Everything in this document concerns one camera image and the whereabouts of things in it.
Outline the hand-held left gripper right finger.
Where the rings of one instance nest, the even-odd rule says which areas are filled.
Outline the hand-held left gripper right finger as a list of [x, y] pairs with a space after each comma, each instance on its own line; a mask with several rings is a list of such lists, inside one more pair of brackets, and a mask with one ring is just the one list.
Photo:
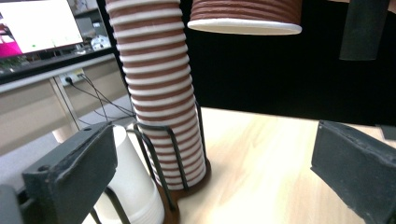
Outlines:
[[396, 224], [396, 149], [345, 124], [321, 120], [311, 170], [365, 224]]

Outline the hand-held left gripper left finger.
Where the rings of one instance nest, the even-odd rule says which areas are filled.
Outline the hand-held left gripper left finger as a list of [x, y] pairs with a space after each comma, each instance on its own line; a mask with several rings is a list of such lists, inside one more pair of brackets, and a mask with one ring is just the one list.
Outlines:
[[113, 126], [85, 128], [22, 172], [32, 207], [26, 224], [81, 224], [113, 178]]

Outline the stack of white paper cups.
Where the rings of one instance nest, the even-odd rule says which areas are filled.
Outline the stack of white paper cups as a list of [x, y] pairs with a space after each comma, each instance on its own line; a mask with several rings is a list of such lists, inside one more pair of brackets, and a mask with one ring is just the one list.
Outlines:
[[109, 183], [131, 224], [163, 224], [164, 208], [155, 183], [125, 128], [113, 127], [118, 166]]

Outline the black wire cup holder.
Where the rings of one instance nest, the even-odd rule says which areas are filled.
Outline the black wire cup holder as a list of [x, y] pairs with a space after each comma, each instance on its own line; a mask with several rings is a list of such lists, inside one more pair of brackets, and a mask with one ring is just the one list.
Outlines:
[[[135, 135], [149, 170], [150, 177], [155, 185], [153, 204], [143, 207], [140, 217], [128, 217], [126, 207], [122, 204], [120, 197], [111, 187], [108, 187], [83, 224], [154, 224], [154, 220], [159, 220], [158, 224], [180, 224], [180, 213], [177, 201], [180, 198], [189, 197], [202, 189], [211, 176], [211, 164], [206, 156], [205, 150], [201, 107], [195, 104], [195, 110], [197, 113], [198, 130], [200, 131], [201, 140], [200, 157], [205, 160], [204, 171], [200, 173], [200, 181], [193, 185], [187, 180], [187, 167], [182, 161], [181, 152], [179, 150], [180, 143], [177, 141], [176, 135], [170, 127], [136, 123], [132, 130], [127, 130], [126, 132]], [[182, 189], [173, 189], [173, 185], [167, 182], [164, 175], [168, 173], [167, 167], [164, 167], [159, 160], [159, 154], [155, 151], [151, 139], [141, 132], [143, 128], [155, 132], [166, 132], [170, 138], [172, 142], [171, 149], [176, 157], [177, 172], [182, 180]]]

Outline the single brown paper cup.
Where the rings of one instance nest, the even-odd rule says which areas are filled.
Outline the single brown paper cup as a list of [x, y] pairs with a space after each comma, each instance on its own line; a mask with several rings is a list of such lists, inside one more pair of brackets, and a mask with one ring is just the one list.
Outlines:
[[297, 35], [303, 0], [193, 0], [188, 27], [233, 35]]

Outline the stack of brown paper cups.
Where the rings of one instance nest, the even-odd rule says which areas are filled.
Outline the stack of brown paper cups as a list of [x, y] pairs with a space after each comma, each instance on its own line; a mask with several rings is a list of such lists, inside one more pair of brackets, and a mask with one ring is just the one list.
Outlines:
[[169, 189], [205, 176], [180, 0], [105, 0], [140, 129]]

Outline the beige cabinet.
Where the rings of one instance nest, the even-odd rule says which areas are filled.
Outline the beige cabinet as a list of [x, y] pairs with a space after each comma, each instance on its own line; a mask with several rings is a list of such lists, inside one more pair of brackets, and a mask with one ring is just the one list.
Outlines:
[[[60, 75], [82, 69], [84, 79], [64, 86]], [[100, 91], [113, 101], [127, 94], [112, 54], [0, 85], [0, 156], [54, 130], [65, 139], [78, 129], [78, 118], [100, 103]]]

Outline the white power strip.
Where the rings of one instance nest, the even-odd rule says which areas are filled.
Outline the white power strip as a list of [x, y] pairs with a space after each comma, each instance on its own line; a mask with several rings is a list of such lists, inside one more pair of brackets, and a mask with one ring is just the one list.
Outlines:
[[84, 79], [85, 73], [82, 69], [73, 70], [71, 72], [60, 75], [61, 83], [64, 86], [68, 86], [70, 84], [69, 80], [73, 83], [77, 83]]

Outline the black curtain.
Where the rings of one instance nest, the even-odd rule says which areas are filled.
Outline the black curtain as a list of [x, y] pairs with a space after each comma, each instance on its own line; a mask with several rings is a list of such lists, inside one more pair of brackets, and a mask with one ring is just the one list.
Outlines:
[[303, 0], [298, 35], [185, 31], [200, 105], [361, 125], [396, 125], [396, 14], [377, 57], [342, 61], [347, 4]]

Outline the computer monitor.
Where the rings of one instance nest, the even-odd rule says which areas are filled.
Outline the computer monitor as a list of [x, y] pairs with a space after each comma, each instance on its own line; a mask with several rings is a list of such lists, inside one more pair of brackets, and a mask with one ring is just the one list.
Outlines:
[[0, 0], [0, 85], [114, 51], [100, 0]]

